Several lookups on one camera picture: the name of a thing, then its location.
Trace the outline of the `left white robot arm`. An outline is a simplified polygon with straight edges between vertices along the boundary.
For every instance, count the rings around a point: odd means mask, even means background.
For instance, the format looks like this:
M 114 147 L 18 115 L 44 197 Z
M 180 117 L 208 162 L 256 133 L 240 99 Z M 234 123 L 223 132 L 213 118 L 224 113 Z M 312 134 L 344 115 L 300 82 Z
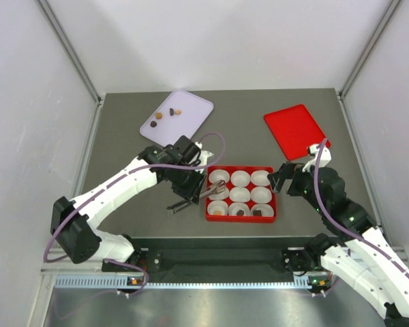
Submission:
M 126 235 L 103 232 L 100 224 L 128 200 L 163 181 L 171 184 L 174 194 L 197 204 L 212 155 L 186 136 L 164 148 L 148 146 L 91 191 L 72 200 L 59 198 L 52 208 L 52 237 L 75 264 L 112 259 L 134 270 L 140 264 L 140 252 Z

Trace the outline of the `metal tongs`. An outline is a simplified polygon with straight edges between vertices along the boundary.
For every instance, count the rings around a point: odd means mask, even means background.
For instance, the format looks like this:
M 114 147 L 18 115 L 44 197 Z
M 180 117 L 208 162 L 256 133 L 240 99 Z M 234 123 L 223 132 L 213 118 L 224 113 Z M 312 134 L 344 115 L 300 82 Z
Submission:
M 226 189 L 226 182 L 224 180 L 220 180 L 212 184 L 211 186 L 207 187 L 204 191 L 202 191 L 200 195 L 198 196 L 198 200 L 207 198 L 212 195 L 221 194 L 222 192 L 224 192 L 225 189 Z M 178 212 L 184 210 L 185 208 L 191 206 L 192 204 L 195 204 L 195 202 L 192 202 L 191 200 L 179 201 L 171 206 L 168 206 L 166 208 L 166 213 L 168 216 L 175 215 Z

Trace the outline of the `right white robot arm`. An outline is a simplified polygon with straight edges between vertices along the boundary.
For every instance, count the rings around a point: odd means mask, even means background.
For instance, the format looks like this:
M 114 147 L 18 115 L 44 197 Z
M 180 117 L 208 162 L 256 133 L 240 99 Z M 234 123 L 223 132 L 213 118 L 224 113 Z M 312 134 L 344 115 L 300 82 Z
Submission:
M 381 317 L 385 326 L 409 326 L 409 268 L 388 244 L 375 219 L 345 190 L 332 168 L 303 171 L 283 163 L 268 175 L 273 192 L 291 182 L 289 196 L 302 197 L 321 216 L 339 241 L 325 234 L 312 238 L 302 251 L 310 270 L 326 270 L 350 286 Z

